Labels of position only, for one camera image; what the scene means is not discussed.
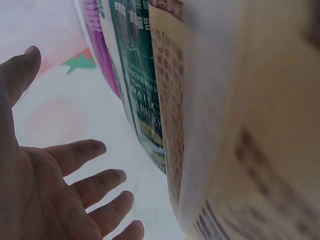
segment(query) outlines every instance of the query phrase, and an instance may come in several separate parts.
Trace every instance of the purple book spine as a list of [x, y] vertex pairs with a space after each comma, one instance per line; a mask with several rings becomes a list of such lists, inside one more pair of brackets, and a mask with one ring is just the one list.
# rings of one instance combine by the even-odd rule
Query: purple book spine
[[109, 83], [111, 89], [118, 97], [120, 97], [111, 59], [106, 46], [104, 34], [102, 32], [97, 1], [82, 0], [82, 10], [84, 21], [88, 29], [93, 51], [97, 58], [98, 64], [101, 67], [102, 73]]

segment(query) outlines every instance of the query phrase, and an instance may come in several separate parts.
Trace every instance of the finger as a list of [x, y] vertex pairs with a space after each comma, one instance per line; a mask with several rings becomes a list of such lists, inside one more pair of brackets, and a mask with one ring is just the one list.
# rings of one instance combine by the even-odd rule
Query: finger
[[35, 79], [41, 65], [41, 53], [36, 46], [29, 47], [23, 55], [15, 56], [0, 65], [0, 81], [9, 94], [11, 107]]
[[109, 169], [75, 182], [70, 187], [79, 195], [86, 209], [99, 202], [109, 191], [125, 182], [126, 179], [124, 171]]
[[112, 240], [143, 240], [145, 229], [142, 222], [135, 220], [123, 230], [118, 236]]
[[129, 191], [123, 191], [107, 205], [90, 212], [89, 216], [100, 229], [101, 236], [105, 237], [116, 229], [130, 212], [133, 204], [134, 195]]
[[107, 151], [106, 146], [102, 142], [92, 139], [66, 145], [51, 146], [44, 150], [55, 158], [64, 177]]

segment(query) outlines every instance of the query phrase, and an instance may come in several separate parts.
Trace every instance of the hand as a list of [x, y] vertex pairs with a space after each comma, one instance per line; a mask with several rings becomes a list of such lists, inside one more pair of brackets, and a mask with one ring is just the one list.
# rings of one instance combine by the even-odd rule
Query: hand
[[[84, 140], [44, 149], [19, 146], [11, 108], [36, 77], [40, 51], [0, 65], [0, 239], [102, 240], [130, 211], [134, 197], [124, 191], [93, 212], [85, 209], [126, 180], [121, 170], [106, 170], [67, 185], [63, 177], [102, 155], [102, 142]], [[142, 240], [144, 228], [133, 221], [114, 240]]]

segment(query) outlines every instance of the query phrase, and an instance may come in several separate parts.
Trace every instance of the green shape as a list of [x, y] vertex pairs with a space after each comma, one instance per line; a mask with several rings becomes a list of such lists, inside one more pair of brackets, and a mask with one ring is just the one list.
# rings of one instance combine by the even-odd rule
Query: green shape
[[69, 66], [70, 69], [66, 72], [67, 75], [71, 74], [76, 69], [94, 69], [96, 68], [93, 58], [87, 59], [86, 54], [81, 54], [78, 57], [72, 57], [62, 65]]

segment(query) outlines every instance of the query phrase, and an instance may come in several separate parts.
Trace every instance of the fingernail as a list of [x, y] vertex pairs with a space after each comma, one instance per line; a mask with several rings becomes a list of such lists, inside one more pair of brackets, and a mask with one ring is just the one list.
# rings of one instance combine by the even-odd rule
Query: fingernail
[[29, 53], [32, 53], [33, 51], [37, 50], [37, 47], [36, 46], [30, 46], [28, 47], [25, 51], [24, 51], [24, 54], [29, 54]]
[[119, 176], [121, 182], [125, 182], [127, 180], [127, 175], [122, 170], [115, 170], [116, 174]]
[[127, 198], [127, 199], [129, 199], [129, 200], [131, 200], [131, 201], [133, 201], [134, 200], [134, 194], [132, 193], [132, 192], [130, 192], [130, 191], [123, 191], [121, 194], [120, 194], [120, 196], [122, 196], [122, 197], [125, 197], [125, 198]]
[[143, 223], [142, 223], [141, 221], [139, 221], [139, 220], [133, 220], [130, 225], [137, 226], [137, 227], [139, 227], [140, 229], [143, 229], [143, 228], [144, 228]]
[[100, 153], [105, 153], [107, 151], [106, 145], [101, 141], [95, 141], [95, 147]]

